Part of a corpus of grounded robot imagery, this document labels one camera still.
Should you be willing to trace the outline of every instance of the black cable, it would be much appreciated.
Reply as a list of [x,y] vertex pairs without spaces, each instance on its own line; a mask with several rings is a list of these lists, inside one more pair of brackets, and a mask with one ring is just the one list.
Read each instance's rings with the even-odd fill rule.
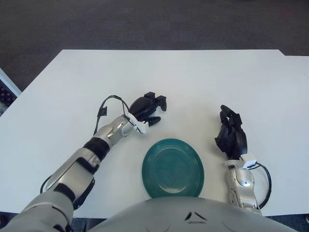
[[267,175],[267,179],[268,179],[268,191],[267,191],[266,197],[263,200],[263,202],[260,203],[260,205],[259,205],[259,208],[262,209],[267,204],[267,202],[268,202],[268,200],[270,198],[270,194],[271,194],[271,176],[270,176],[270,173],[269,173],[268,169],[264,165],[262,165],[262,164],[260,164],[258,162],[256,164],[258,166],[254,167],[254,168],[250,168],[250,170],[256,169],[258,167],[262,167],[264,169],[264,171],[265,171],[265,173]]
[[46,182],[51,178],[52,176],[50,175],[46,180],[44,180],[43,184],[41,185],[41,188],[40,188],[40,194],[43,193],[43,188],[44,188],[44,185],[46,184]]
[[103,115],[106,115],[106,111],[104,112],[104,110],[106,110],[106,109],[104,109],[104,104],[105,104],[105,102],[106,102],[108,99],[110,99],[110,98],[115,98],[115,99],[118,99],[118,100],[120,100],[120,101],[122,102],[122,107],[123,107],[124,114],[125,114],[125,106],[126,106],[127,110],[129,111],[128,105],[125,103],[124,100],[121,99],[121,97],[118,97],[117,95],[110,95],[110,96],[108,96],[108,97],[102,102],[102,104],[101,104],[101,106],[100,106],[100,108],[99,108],[99,110],[98,110],[96,128],[95,128],[95,131],[94,131],[93,134],[97,133],[97,131],[98,131],[98,122],[99,122],[99,120],[100,120],[100,117],[103,116]]

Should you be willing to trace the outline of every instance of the teal ceramic plate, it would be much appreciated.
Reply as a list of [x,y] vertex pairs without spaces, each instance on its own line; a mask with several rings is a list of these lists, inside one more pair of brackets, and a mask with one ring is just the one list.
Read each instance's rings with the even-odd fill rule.
[[141,176],[152,198],[198,197],[204,184],[204,169],[198,154],[178,139],[155,143],[144,158]]

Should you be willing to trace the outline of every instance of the robotic hand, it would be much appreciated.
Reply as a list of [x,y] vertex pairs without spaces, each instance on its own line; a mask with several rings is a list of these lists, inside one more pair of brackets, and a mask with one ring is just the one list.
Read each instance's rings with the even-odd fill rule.
[[[107,114],[104,103],[116,98],[123,104],[123,115],[98,131],[98,121]],[[149,92],[133,102],[130,108],[118,96],[111,95],[98,111],[94,136],[78,149],[41,187],[37,196],[3,231],[69,232],[73,210],[79,208],[93,188],[94,173],[110,149],[132,130],[146,133],[149,126],[160,121],[154,116],[158,106],[166,111],[166,97]]]
[[[270,174],[265,166],[257,163],[257,159],[252,154],[247,153],[247,138],[241,128],[240,115],[225,105],[221,105],[221,110],[222,126],[215,141],[228,158],[225,162],[228,167],[225,177],[229,187],[230,203],[262,215],[260,209],[267,203],[271,192]],[[250,169],[257,168],[254,167],[256,164],[258,164],[257,167],[264,168],[269,182],[268,194],[260,205],[254,194],[254,177],[250,171]]]

